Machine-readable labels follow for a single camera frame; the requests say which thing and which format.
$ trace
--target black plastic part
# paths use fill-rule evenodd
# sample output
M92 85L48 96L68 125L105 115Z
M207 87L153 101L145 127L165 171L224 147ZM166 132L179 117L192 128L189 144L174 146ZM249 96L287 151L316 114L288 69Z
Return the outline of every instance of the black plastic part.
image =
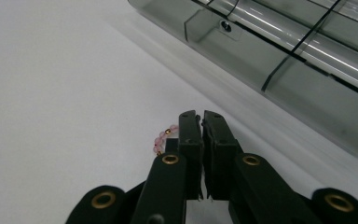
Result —
M264 158L239 154L233 174L257 223L322 223Z
M214 200L228 200L233 183L232 165L241 147L223 116L205 110L202 126L207 196L212 195Z
M231 190L228 211L234 224L257 224L251 208L235 185Z
M178 149L187 159L186 194L188 200L203 198L201 191L203 143L200 130L200 116L195 110L179 116Z
M177 138L167 138L165 143L165 152L177 152L179 140Z
M164 153L153 162L131 224L183 224L185 219L186 158Z
M109 198L107 196L98 197L99 194L107 192L108 194L114 194L115 198ZM108 204L107 201L112 199L114 202L105 208L95 208L92 205L94 197L99 198L101 201L97 202L98 205ZM111 223L123 223L120 216L120 207L124 201L124 191L115 187L100 186L96 189L89 191L77 204L68 217L66 224L111 224Z
M318 189L313 192L315 212L325 223L358 224L358 201L338 189Z
M135 212L136 204L139 201L145 182L142 182L133 189L130 189L124 198L124 203L120 208L120 224L130 223L133 213Z

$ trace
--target white surface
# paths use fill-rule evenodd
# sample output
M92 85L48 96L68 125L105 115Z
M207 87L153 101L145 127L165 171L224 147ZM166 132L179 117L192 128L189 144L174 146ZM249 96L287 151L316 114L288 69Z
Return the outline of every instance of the white surface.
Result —
M331 154L339 148L133 11L124 0L0 1L0 223L63 223L90 189L136 186L154 138L190 109L225 116L295 190L358 198L357 159ZM186 223L229 223L225 207L190 203Z

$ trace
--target pink bead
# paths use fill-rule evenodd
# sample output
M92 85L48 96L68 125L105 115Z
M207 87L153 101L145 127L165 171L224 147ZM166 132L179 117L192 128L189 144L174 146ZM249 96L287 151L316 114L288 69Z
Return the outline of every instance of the pink bead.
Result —
M172 133L176 133L177 131L179 131L179 126L173 124L173 125L170 126L170 129L171 129Z
M154 146L153 151L158 153L158 152L162 151L162 147L161 146Z
M159 137L160 137L161 139L166 139L166 138L168 137L168 135L167 135L165 132L161 132L161 133L159 134Z
M164 144L164 139L160 137L155 139L155 146L161 146L162 144Z

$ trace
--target white table surface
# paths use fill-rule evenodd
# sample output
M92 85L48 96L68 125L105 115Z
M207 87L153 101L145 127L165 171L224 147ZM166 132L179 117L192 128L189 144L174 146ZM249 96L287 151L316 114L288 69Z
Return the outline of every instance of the white table surface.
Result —
M225 116L296 191L358 198L358 159L137 15L125 0L0 0L0 223L63 223L89 190L135 187L191 109ZM190 202L186 223L229 223L226 208Z

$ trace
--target small bead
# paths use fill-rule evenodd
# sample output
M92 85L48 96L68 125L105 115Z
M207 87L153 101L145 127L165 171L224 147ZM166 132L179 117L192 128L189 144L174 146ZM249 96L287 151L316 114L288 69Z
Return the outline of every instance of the small bead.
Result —
M162 144L164 144L164 139L160 137L155 139L155 146L161 146Z
M161 139L166 139L168 137L168 135L165 132L162 132L162 133L164 133L164 134L160 138Z
M154 146L154 147L153 147L153 151L154 151L155 153L158 153L158 152L162 151L162 147L161 147L161 146Z
M171 129L172 133L176 133L177 131L179 131L179 126L173 124L173 125L170 126L170 129Z

